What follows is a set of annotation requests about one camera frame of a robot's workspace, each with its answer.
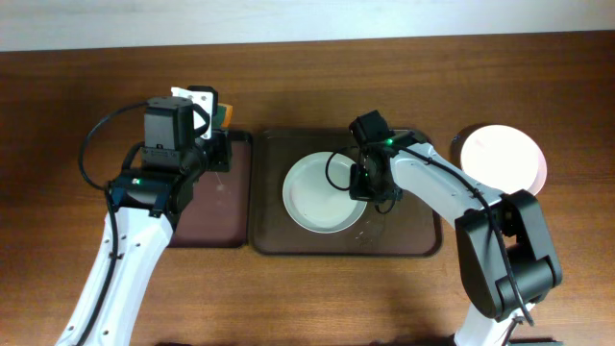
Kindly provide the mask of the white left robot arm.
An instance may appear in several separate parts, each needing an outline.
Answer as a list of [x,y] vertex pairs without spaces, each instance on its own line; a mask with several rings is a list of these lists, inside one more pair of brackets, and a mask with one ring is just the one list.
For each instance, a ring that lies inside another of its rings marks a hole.
[[147,285],[206,172],[231,168],[232,145],[211,86],[174,86],[140,102],[144,139],[100,185],[102,241],[60,345],[127,345]]

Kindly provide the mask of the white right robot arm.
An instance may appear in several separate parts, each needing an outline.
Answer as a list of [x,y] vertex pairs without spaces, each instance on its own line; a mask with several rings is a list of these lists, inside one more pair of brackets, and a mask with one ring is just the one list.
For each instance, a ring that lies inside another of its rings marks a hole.
[[390,205],[409,192],[455,230],[460,277],[470,299],[454,345],[511,345],[530,310],[561,284],[563,273],[538,200],[471,178],[413,131],[395,132],[378,111],[349,126],[358,159],[351,199]]

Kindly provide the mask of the orange green scrub sponge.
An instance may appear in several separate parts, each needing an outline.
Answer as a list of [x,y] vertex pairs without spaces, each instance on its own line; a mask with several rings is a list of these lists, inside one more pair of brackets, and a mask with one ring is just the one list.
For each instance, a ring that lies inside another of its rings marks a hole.
[[227,129],[230,127],[234,107],[229,104],[219,103],[216,115],[212,118],[213,129]]

